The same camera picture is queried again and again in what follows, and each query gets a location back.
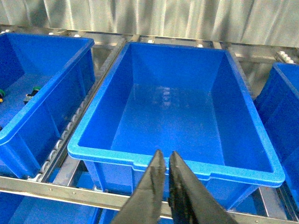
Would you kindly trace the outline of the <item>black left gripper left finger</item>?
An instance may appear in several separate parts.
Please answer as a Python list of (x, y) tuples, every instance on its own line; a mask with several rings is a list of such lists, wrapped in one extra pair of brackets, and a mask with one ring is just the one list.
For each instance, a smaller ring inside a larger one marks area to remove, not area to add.
[(164, 155), (158, 149), (133, 194), (111, 223), (157, 224), (164, 195), (165, 171)]

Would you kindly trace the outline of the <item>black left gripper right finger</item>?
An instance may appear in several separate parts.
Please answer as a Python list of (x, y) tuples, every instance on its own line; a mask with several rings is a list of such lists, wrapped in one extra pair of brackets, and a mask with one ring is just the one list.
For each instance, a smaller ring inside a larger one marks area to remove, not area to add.
[(176, 152), (169, 159), (169, 206), (175, 224), (236, 224)]

